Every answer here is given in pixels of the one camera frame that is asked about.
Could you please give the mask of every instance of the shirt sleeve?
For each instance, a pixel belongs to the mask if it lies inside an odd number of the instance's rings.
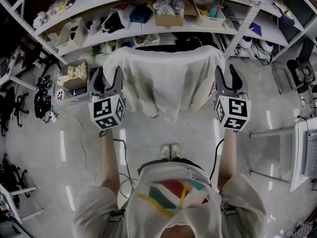
[[[224,185],[221,207],[229,236],[240,233],[244,238],[263,237],[266,211],[260,196],[244,175],[237,174]]]
[[[111,189],[92,186],[81,196],[73,224],[76,238],[101,238],[110,213],[118,210],[117,198]]]

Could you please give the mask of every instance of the shoe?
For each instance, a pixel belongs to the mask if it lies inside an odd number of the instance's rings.
[[[162,159],[166,159],[169,161],[170,159],[170,146],[169,145],[163,145],[160,150]]]
[[[178,144],[172,144],[170,148],[171,160],[175,158],[180,158],[180,147]]]

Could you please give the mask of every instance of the keyboard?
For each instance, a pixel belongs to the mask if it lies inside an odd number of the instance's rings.
[[[317,178],[317,130],[307,135],[306,161],[304,176]]]

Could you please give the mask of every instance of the forearm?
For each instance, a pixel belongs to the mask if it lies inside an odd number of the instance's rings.
[[[218,189],[237,174],[237,138],[236,133],[227,129],[224,134],[223,150],[220,158]]]
[[[120,187],[119,169],[114,150],[112,130],[101,137],[101,169],[102,186],[110,188],[117,196]]]

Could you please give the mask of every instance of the white table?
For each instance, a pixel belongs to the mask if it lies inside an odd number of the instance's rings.
[[[18,210],[17,208],[15,207],[15,204],[14,204],[14,201],[13,201],[13,196],[16,196],[16,195],[20,195],[20,194],[23,194],[23,193],[27,193],[27,192],[30,192],[30,191],[34,191],[36,190],[37,188],[36,187],[30,187],[30,188],[26,188],[26,189],[21,189],[21,190],[17,190],[17,191],[13,191],[13,192],[9,192],[6,190],[6,188],[4,188],[1,184],[0,184],[0,193],[1,193],[1,196],[2,196],[2,199],[3,201],[5,202],[6,204],[6,207],[8,209],[11,210],[11,212],[14,214],[14,217],[15,219],[20,222],[22,224],[22,221],[25,221],[27,219],[30,219],[42,212],[44,212],[44,209],[40,209],[34,213],[31,213],[27,216],[24,216],[24,217],[20,217],[19,213],[18,213]]]
[[[16,60],[18,58],[20,54],[19,49],[17,48],[15,50],[15,52],[13,53],[13,55],[11,56],[10,59],[10,63],[9,66],[10,70],[8,73],[6,73],[3,77],[0,77],[0,86],[2,86],[3,84],[7,83],[9,80],[14,81],[17,84],[20,84],[26,88],[29,88],[32,91],[37,91],[37,87],[34,85],[30,85],[24,81],[22,81],[21,79],[18,79],[15,75],[19,72],[21,72],[23,70],[22,65],[23,65],[23,61],[19,62],[16,64]]]
[[[291,169],[290,169],[290,179],[284,180],[280,177],[273,177],[269,176],[257,171],[252,170],[250,166],[250,173],[257,174],[263,177],[266,177],[272,181],[281,182],[283,184],[289,184],[291,186],[290,191],[294,191],[297,189],[301,184],[309,179],[309,177],[305,177],[304,173],[304,161],[306,158],[306,132],[307,132],[307,125],[308,130],[312,131],[317,129],[317,118],[308,119],[306,121],[299,121],[294,126],[283,127],[279,129],[268,130],[265,132],[256,132],[251,133],[251,138],[256,137],[266,137],[266,136],[280,136],[280,166],[284,166],[284,161],[287,155],[291,155]],[[292,143],[291,152],[285,151],[285,135],[291,134]]]

